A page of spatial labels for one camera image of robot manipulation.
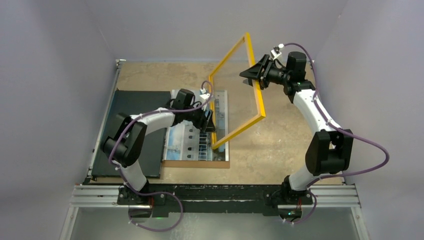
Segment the building and sky photo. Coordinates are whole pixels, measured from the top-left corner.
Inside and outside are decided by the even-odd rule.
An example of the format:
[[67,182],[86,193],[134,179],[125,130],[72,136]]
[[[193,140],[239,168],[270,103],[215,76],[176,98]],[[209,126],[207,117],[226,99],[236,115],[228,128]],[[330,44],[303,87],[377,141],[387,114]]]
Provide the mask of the building and sky photo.
[[[214,92],[213,122],[216,139],[228,134],[228,91]],[[212,149],[212,133],[195,128],[192,122],[183,122],[167,129],[163,159],[165,161],[203,161],[228,162],[229,144],[225,143],[217,149]]]

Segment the yellow wooden picture frame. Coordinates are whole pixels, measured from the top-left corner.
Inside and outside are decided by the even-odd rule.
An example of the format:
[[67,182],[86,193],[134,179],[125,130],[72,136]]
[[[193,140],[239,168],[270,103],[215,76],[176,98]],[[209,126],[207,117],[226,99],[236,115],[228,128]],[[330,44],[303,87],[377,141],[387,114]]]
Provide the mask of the yellow wooden picture frame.
[[[214,92],[226,90],[228,94],[228,134],[217,140],[216,134],[212,133],[211,147],[214,150],[266,117],[259,86],[252,87],[248,85],[247,78],[239,76],[255,63],[251,36],[245,32],[208,75]],[[209,106],[214,110],[214,101]]]

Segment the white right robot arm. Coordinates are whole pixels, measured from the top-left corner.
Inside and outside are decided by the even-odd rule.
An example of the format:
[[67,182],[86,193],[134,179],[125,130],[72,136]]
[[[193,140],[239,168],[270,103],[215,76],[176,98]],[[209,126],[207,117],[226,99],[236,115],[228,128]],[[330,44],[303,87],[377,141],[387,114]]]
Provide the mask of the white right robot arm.
[[261,89],[271,83],[283,86],[284,94],[302,113],[313,134],[305,153],[305,164],[296,173],[285,177],[280,196],[288,204],[307,195],[311,182],[331,177],[348,169],[353,148],[351,130],[331,123],[331,117],[318,99],[314,84],[306,79],[306,54],[292,51],[285,66],[265,54],[256,64],[240,72],[246,81],[257,81]]

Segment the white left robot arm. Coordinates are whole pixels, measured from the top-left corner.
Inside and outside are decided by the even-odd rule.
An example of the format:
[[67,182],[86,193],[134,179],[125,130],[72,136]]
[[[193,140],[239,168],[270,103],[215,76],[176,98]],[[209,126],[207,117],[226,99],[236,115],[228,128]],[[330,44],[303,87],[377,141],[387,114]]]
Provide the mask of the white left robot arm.
[[149,192],[149,182],[139,161],[147,135],[183,121],[192,123],[202,133],[215,130],[213,111],[207,106],[213,99],[213,93],[204,87],[199,92],[196,97],[194,92],[182,88],[175,98],[153,111],[135,115],[119,113],[112,128],[101,140],[100,150],[119,172],[124,186],[130,189],[130,199],[136,204],[146,203],[153,195]]

